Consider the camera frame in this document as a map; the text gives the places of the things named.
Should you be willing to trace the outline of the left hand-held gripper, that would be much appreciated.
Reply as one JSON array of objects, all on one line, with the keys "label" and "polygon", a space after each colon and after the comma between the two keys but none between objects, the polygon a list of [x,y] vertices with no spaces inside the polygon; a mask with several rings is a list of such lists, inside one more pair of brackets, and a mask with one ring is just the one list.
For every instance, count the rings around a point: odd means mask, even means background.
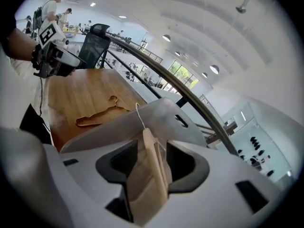
[{"label": "left hand-held gripper", "polygon": [[38,41],[39,44],[33,51],[33,67],[37,71],[35,76],[66,77],[71,75],[76,67],[86,66],[84,60],[66,49],[68,41],[56,22],[50,22],[38,33]]}]

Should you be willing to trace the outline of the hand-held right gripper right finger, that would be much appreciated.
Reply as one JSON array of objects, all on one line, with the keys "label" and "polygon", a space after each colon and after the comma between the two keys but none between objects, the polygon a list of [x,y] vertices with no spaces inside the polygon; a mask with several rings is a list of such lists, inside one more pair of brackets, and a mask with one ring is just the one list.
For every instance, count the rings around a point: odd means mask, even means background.
[{"label": "hand-held right gripper right finger", "polygon": [[282,193],[235,155],[169,141],[172,183],[165,205],[167,225],[260,225]]}]

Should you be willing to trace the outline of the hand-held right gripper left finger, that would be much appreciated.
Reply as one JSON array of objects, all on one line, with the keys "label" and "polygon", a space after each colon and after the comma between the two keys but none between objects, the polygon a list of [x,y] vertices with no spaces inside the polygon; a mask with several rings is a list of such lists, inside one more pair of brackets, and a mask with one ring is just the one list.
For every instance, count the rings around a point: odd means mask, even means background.
[{"label": "hand-held right gripper left finger", "polygon": [[137,141],[58,153],[43,146],[48,198],[43,218],[53,225],[132,225],[127,178],[137,162]]}]

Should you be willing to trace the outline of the thin metal wire hanger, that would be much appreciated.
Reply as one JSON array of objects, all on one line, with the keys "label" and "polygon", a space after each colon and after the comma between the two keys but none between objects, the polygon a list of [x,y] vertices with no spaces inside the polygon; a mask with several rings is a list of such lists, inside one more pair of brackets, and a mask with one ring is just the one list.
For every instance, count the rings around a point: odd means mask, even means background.
[{"label": "thin metal wire hanger", "polygon": [[113,111],[113,110],[122,110],[123,112],[127,113],[129,112],[130,110],[124,108],[124,107],[121,107],[117,104],[119,98],[115,95],[112,95],[109,97],[108,101],[109,102],[114,102],[114,104],[108,108],[106,108],[105,110],[101,111],[101,112],[97,112],[95,114],[92,114],[91,116],[82,116],[82,117],[79,117],[75,120],[75,124],[77,127],[91,127],[91,126],[98,126],[98,125],[102,125],[103,123],[102,122],[99,122],[99,123],[83,123],[83,121],[91,121],[92,119],[95,119],[99,116],[103,116],[103,115],[106,115],[107,113],[109,113],[110,111]]}]

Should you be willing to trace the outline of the wooden clothes hanger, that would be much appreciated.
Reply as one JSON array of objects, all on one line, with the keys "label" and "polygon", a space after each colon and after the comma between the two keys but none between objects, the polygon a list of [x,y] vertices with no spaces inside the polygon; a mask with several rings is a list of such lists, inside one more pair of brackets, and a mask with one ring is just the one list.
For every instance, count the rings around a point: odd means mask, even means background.
[{"label": "wooden clothes hanger", "polygon": [[145,126],[135,104],[137,116],[143,125],[142,133],[136,134],[139,150],[135,167],[127,180],[127,197],[133,221],[144,226],[168,200],[169,179],[166,175],[166,150]]}]

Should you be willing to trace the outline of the person's left forearm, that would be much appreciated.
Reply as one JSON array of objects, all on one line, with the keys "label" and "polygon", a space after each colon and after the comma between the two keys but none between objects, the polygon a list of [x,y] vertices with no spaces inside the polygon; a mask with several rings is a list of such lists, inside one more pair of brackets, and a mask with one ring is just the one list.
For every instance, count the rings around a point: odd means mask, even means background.
[{"label": "person's left forearm", "polygon": [[19,29],[12,30],[7,37],[6,55],[16,60],[30,61],[37,41],[31,39]]}]

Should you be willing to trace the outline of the black mesh office chair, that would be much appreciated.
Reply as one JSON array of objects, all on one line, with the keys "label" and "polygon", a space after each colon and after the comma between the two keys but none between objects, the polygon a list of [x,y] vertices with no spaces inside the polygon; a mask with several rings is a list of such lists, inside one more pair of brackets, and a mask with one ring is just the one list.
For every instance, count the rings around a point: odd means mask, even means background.
[{"label": "black mesh office chair", "polygon": [[111,40],[106,36],[109,28],[109,25],[100,23],[91,26],[78,55],[82,61],[77,69],[95,68],[99,58],[109,48]]}]

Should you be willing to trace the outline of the person's black shirt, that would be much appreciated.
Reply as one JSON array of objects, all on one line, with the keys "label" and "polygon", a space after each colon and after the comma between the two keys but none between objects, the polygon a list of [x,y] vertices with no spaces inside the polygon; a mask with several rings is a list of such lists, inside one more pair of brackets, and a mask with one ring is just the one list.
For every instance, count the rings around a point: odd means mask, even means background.
[{"label": "person's black shirt", "polygon": [[10,49],[9,37],[16,29],[16,19],[12,10],[7,10],[4,20],[4,28],[0,28],[0,43],[5,54],[9,57],[13,56]]}]

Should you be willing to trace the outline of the black metal balcony railing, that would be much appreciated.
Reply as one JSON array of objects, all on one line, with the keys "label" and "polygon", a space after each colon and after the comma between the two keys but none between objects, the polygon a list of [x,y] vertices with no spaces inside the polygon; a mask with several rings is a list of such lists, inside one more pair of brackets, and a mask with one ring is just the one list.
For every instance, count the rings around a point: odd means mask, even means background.
[{"label": "black metal balcony railing", "polygon": [[148,57],[150,57],[151,59],[153,59],[155,62],[157,63],[161,63],[163,61],[163,59],[159,56],[157,56],[155,53],[151,52],[150,50],[148,50],[148,42],[146,41],[146,39],[142,40],[140,42],[139,45],[139,51],[141,51],[142,53],[144,53],[145,55],[147,55]]}]

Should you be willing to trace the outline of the group of black wall caps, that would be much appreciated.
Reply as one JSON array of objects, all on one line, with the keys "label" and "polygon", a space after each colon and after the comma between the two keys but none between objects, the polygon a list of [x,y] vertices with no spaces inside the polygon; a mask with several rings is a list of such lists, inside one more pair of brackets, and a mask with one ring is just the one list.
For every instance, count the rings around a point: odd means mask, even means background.
[{"label": "group of black wall caps", "polygon": [[265,150],[261,148],[261,144],[255,136],[250,138],[250,144],[252,148],[249,149],[249,152],[245,152],[243,149],[237,150],[239,157],[261,174],[267,177],[273,175],[275,170],[269,167],[271,156],[265,153]]}]

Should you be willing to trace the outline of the glass entrance window wall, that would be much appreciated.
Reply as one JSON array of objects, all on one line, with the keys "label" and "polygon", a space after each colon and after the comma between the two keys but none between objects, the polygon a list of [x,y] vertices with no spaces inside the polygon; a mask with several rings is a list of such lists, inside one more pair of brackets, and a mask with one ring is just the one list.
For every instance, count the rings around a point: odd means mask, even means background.
[{"label": "glass entrance window wall", "polygon": [[179,79],[188,89],[192,89],[199,82],[198,78],[177,61],[173,62],[168,71]]}]

